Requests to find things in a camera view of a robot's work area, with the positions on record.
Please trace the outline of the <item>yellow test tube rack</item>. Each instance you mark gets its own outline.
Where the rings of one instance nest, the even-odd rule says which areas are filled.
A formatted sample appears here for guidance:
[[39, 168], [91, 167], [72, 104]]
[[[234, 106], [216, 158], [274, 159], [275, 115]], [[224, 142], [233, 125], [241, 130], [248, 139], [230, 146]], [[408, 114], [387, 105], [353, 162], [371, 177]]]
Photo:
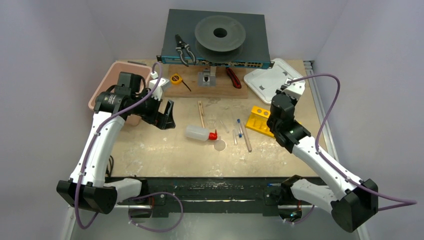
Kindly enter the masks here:
[[243, 126], [264, 136], [284, 141], [297, 141], [309, 135], [295, 120], [295, 108], [292, 104], [272, 104], [269, 110], [255, 105]]

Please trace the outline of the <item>test tube blue cap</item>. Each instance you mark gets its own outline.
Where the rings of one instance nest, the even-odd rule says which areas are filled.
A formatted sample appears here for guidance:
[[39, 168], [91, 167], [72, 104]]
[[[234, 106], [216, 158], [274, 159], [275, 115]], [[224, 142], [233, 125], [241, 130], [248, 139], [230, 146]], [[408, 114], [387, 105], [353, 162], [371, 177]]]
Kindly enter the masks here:
[[243, 131], [241, 128], [241, 121], [239, 118], [236, 120], [236, 128], [237, 128], [238, 136], [239, 138], [241, 138], [243, 136]]

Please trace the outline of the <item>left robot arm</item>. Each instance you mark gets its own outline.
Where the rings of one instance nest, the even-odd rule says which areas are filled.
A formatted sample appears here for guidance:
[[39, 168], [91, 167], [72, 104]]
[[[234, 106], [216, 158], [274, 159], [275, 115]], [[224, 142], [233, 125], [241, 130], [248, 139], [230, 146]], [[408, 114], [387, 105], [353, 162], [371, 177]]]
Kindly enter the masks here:
[[68, 180], [60, 180], [57, 193], [72, 207], [109, 214], [126, 199], [138, 205], [146, 203], [149, 191], [140, 180], [125, 178], [106, 183], [106, 171], [115, 141], [128, 116], [136, 115], [158, 129], [175, 128], [174, 103], [168, 100], [159, 111], [162, 95], [171, 86], [166, 78], [149, 81], [141, 75], [120, 72], [118, 82], [95, 98], [92, 128], [83, 153]]

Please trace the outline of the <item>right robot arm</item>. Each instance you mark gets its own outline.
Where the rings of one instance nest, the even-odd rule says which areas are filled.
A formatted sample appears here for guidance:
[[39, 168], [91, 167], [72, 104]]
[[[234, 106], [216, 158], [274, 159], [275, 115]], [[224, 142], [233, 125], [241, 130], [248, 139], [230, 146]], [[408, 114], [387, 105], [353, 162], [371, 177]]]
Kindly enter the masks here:
[[288, 204], [301, 200], [323, 209], [339, 227], [352, 233], [378, 213], [378, 197], [370, 193], [378, 191], [378, 186], [351, 173], [315, 144], [316, 139], [295, 120], [296, 103], [284, 89], [276, 90], [267, 126], [276, 142], [306, 163], [325, 184], [294, 175], [281, 184], [280, 196]]

